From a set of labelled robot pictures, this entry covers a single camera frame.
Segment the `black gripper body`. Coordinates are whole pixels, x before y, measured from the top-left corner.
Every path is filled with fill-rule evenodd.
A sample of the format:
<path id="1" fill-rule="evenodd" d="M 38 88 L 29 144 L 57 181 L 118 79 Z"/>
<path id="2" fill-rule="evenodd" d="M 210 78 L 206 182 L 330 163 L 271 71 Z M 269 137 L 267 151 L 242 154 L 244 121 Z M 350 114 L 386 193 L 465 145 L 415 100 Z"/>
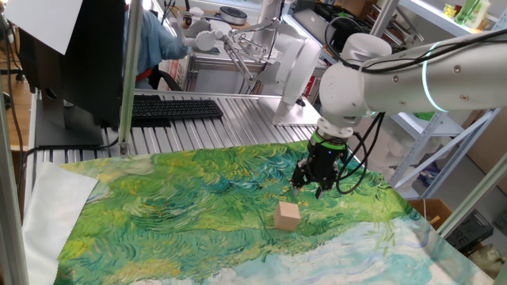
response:
<path id="1" fill-rule="evenodd" d="M 345 142 L 314 142 L 307 145 L 309 154 L 305 166 L 306 178 L 310 182 L 332 184 L 337 180 L 337 160 L 347 158 Z"/>

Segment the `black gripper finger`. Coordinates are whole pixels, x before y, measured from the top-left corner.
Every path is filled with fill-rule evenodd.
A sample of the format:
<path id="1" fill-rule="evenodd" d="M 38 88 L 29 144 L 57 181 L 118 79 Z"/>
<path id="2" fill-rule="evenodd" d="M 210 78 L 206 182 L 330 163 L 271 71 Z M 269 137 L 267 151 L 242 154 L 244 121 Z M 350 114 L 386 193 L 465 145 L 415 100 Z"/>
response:
<path id="1" fill-rule="evenodd" d="M 322 196 L 326 193 L 332 190 L 333 186 L 335 185 L 335 179 L 327 179 L 324 178 L 323 180 L 319 181 L 318 183 L 318 189 L 315 193 L 316 199 L 321 199 Z"/>
<path id="2" fill-rule="evenodd" d="M 290 180 L 290 185 L 294 189 L 294 197 L 297 197 L 301 188 L 311 183 L 312 176 L 308 172 L 308 159 L 304 158 L 295 165 L 294 173 Z"/>

